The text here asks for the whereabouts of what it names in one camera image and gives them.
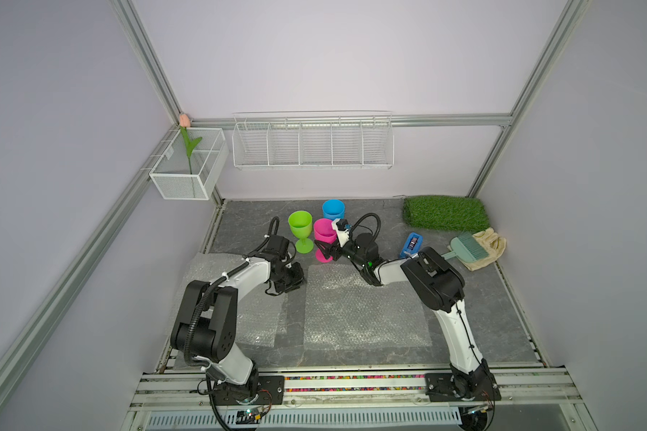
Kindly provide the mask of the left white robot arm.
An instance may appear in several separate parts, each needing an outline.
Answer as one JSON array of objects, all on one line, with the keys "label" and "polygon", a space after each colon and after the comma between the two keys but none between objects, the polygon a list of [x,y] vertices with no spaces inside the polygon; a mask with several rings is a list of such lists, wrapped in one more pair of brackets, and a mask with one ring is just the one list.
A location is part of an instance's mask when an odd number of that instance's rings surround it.
[{"label": "left white robot arm", "polygon": [[304,270],[290,252],[291,241],[278,234],[273,217],[263,241],[235,268],[212,281],[186,287],[170,332],[170,345],[189,366],[202,366],[220,384],[248,386],[258,377],[252,359],[235,344],[239,302],[262,285],[280,296],[305,283]]}]

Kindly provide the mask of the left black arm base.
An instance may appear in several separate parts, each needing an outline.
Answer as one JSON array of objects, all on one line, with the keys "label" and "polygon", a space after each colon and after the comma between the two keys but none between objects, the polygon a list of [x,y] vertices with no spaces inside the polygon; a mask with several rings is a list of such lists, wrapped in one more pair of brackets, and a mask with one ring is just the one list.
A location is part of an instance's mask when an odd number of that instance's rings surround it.
[{"label": "left black arm base", "polygon": [[217,384],[211,395],[217,406],[281,405],[285,395],[285,378],[260,375],[250,378],[246,385]]}]

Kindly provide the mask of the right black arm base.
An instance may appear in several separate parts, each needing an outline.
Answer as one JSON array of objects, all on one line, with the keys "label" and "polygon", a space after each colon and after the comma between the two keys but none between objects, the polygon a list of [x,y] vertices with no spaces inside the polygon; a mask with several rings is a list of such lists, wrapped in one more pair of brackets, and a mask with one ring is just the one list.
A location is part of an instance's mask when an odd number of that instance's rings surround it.
[{"label": "right black arm base", "polygon": [[425,375],[426,394],[431,402],[498,402],[501,391],[492,375],[478,369],[462,372],[428,373]]}]

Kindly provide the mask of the pink plastic wine glass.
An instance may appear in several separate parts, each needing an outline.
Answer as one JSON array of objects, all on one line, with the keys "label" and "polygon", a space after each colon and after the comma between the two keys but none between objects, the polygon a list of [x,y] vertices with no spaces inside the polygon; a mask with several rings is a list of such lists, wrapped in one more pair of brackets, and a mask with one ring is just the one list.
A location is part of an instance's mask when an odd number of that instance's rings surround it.
[{"label": "pink plastic wine glass", "polygon": [[328,218],[320,218],[316,220],[314,223],[314,234],[316,259],[322,263],[331,262],[332,258],[325,258],[317,244],[318,242],[322,242],[323,244],[333,244],[337,239],[337,234],[334,231],[334,228],[332,228],[332,220]]}]

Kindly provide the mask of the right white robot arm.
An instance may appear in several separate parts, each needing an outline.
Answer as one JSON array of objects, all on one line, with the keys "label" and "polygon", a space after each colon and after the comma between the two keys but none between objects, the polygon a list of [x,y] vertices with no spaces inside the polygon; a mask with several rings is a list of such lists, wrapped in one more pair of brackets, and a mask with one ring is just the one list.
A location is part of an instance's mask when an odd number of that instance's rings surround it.
[{"label": "right white robot arm", "polygon": [[404,259],[382,259],[377,246],[379,229],[373,233],[355,233],[361,222],[370,217],[380,220],[376,213],[363,215],[354,224],[344,218],[330,220],[334,241],[329,244],[316,240],[316,247],[327,259],[349,260],[365,282],[374,287],[409,283],[422,303],[433,311],[448,346],[451,377],[446,389],[434,388],[429,390],[430,394],[460,400],[488,395],[492,400],[499,400],[499,385],[467,319],[462,275],[431,247]]}]

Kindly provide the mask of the blue tape dispenser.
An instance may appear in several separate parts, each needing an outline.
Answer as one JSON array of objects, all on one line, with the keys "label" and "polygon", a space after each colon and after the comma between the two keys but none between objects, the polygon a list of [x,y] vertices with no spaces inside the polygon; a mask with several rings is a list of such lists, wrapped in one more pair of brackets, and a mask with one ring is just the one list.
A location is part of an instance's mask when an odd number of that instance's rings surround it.
[{"label": "blue tape dispenser", "polygon": [[410,233],[405,240],[404,246],[399,253],[400,259],[411,258],[420,251],[422,247],[423,237],[418,233]]}]

